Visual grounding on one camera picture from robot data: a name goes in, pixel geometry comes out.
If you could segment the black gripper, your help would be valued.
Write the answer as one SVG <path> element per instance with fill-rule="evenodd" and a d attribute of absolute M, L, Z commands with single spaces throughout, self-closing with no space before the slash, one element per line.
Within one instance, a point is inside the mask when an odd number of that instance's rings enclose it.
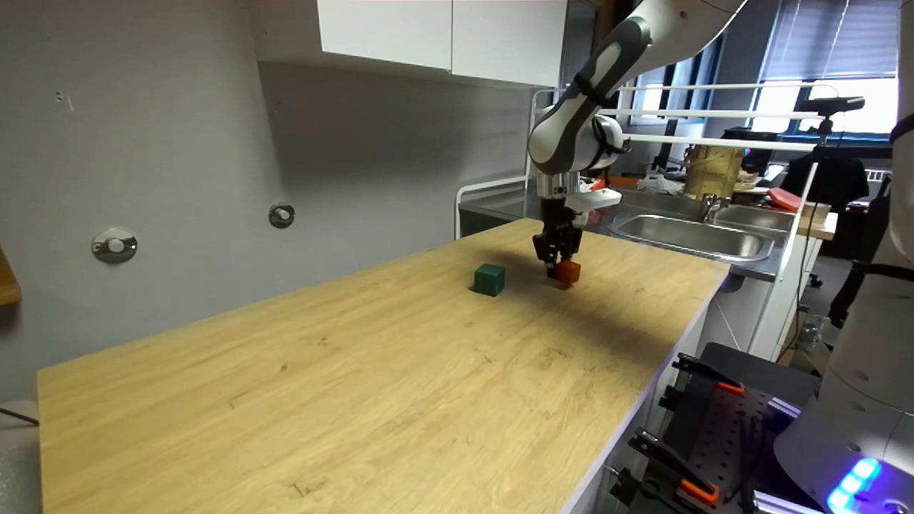
<path fill-rule="evenodd" d="M 562 201 L 543 201 L 543 231 L 531 238 L 535 255 L 548 265 L 548 249 L 562 252 L 562 263 L 572 263 L 581 252 L 583 231 L 575 225 L 578 215 Z"/>

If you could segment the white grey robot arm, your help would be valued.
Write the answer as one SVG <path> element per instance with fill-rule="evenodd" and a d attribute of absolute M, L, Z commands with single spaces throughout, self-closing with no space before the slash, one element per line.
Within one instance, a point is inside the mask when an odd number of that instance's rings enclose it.
<path fill-rule="evenodd" d="M 528 135 L 531 166 L 551 182 L 541 195 L 543 231 L 535 252 L 548 275 L 572 263 L 583 231 L 566 202 L 566 175 L 575 169 L 578 135 L 591 115 L 632 76 L 695 56 L 742 11 L 748 0 L 639 0 L 602 45 L 581 66 L 558 102 Z"/>

